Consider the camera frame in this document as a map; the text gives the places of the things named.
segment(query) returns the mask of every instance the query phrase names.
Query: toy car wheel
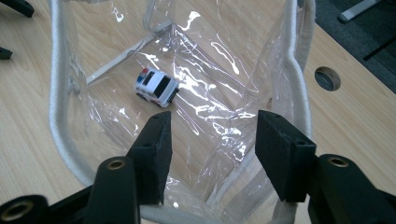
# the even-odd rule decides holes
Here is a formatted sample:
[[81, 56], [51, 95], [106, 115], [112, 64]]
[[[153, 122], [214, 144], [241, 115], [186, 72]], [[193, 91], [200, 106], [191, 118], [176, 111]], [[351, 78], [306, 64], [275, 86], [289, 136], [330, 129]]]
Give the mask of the toy car wheel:
[[140, 98], [142, 98], [143, 100], [147, 101], [147, 99], [140, 93], [137, 93], [136, 95], [138, 95]]

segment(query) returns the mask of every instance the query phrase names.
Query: white toy car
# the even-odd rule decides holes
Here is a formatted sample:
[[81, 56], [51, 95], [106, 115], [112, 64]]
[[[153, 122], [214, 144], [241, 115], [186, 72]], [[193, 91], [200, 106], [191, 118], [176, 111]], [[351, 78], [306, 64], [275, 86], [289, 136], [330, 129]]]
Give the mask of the white toy car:
[[136, 95], [161, 107], [169, 106], [178, 92], [178, 82], [154, 68], [145, 68], [134, 84]]

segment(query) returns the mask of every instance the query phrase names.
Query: white object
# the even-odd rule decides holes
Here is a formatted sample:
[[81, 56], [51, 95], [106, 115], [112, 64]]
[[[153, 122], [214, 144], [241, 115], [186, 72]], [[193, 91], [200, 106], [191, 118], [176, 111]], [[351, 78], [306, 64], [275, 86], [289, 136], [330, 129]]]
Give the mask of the white object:
[[338, 16], [338, 20], [341, 22], [348, 22], [352, 20], [353, 18], [357, 17], [359, 14], [364, 12], [365, 10], [369, 9], [370, 7], [373, 7], [377, 3], [379, 3], [381, 0], [364, 0], [359, 2], [357, 5], [354, 7], [348, 9], [347, 11], [341, 13]]
[[137, 78], [134, 90], [145, 100], [167, 107], [178, 92], [178, 82], [157, 69], [145, 68]]

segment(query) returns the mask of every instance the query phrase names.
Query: clear plastic bag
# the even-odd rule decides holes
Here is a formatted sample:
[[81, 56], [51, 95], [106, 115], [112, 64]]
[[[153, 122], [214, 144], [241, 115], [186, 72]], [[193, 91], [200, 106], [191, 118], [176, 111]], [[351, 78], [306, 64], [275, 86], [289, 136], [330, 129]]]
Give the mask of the clear plastic bag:
[[[277, 201], [253, 148], [259, 109], [310, 134], [303, 69], [315, 10], [313, 1], [299, 4], [52, 1], [49, 115], [65, 162], [89, 185], [100, 162], [125, 155], [149, 117], [169, 110], [174, 154], [164, 206], [255, 223], [276, 219], [278, 204], [292, 220], [294, 206]], [[179, 82], [168, 107], [136, 96], [145, 67]], [[150, 209], [143, 217], [166, 223]]]

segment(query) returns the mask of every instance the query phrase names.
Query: toy car window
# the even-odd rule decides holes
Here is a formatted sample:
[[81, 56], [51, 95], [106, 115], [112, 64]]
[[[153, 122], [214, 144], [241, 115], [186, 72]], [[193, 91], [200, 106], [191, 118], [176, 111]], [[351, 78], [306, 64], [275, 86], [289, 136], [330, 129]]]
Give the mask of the toy car window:
[[154, 91], [154, 95], [157, 96], [157, 98], [160, 98], [161, 94], [163, 94], [163, 91], [166, 89], [170, 82], [169, 77], [163, 77], [163, 80], [161, 80], [160, 84], [158, 84], [157, 88]]
[[154, 72], [148, 73], [148, 75], [146, 76], [146, 79], [143, 81], [143, 85], [145, 85], [145, 86], [148, 85], [149, 80], [152, 78], [152, 75], [154, 75]]

